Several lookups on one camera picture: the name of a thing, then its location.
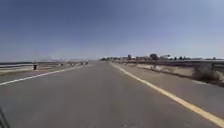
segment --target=road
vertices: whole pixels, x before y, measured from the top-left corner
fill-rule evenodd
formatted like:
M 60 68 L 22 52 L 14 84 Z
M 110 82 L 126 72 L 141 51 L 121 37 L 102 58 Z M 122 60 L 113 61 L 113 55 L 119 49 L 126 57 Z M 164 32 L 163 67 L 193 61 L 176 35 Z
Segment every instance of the road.
M 120 67 L 220 119 L 224 117 L 223 88 Z M 108 63 L 21 79 L 40 74 L 43 72 L 0 76 L 1 83 L 21 80 L 0 86 L 0 106 L 11 128 L 222 127 Z

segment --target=white lane line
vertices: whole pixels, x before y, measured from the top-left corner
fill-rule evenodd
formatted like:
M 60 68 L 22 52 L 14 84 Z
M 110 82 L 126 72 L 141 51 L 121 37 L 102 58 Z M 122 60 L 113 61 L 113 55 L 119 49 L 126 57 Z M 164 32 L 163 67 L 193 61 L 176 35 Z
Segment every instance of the white lane line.
M 15 79 L 15 80 L 12 80 L 12 81 L 7 81 L 7 82 L 0 83 L 0 86 L 1 85 L 6 85 L 6 84 L 10 84 L 10 83 L 19 82 L 19 81 L 24 81 L 24 80 L 28 80 L 28 79 L 33 79 L 33 78 L 37 78 L 37 77 L 41 77 L 41 76 L 46 76 L 46 75 L 50 75 L 50 74 L 54 74 L 54 73 L 65 72 L 65 71 L 69 71 L 69 70 L 74 70 L 74 69 L 78 69 L 78 68 L 82 68 L 82 67 L 75 67 L 75 68 L 63 69 L 63 70 L 58 70 L 58 71 L 54 71 L 54 72 L 48 72 L 48 73 L 44 73 L 44 74 L 40 74 L 40 75 L 36 75 L 36 76 L 30 76 L 30 77 L 21 78 L 21 79 Z

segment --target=asphalt road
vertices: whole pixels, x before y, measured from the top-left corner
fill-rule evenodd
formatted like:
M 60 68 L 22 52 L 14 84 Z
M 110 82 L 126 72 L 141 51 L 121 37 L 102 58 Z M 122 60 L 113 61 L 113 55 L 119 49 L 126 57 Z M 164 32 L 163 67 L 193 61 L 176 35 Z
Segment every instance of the asphalt road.
M 223 88 L 122 68 L 220 118 L 224 115 Z M 11 128 L 218 127 L 108 63 L 2 85 L 0 106 Z

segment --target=bush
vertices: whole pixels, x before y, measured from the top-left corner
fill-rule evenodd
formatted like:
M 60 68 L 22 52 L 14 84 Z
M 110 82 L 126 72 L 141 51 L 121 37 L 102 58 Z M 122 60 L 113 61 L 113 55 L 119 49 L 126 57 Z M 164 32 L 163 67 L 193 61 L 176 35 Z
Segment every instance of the bush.
M 210 64 L 203 64 L 194 69 L 193 77 L 202 81 L 219 81 L 219 74 Z

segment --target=overpass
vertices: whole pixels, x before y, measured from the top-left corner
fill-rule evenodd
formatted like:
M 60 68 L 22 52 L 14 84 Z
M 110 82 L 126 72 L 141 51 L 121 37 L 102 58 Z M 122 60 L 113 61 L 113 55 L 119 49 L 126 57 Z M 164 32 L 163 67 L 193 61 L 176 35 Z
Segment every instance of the overpass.
M 0 76 L 11 128 L 219 128 L 224 88 L 96 62 Z

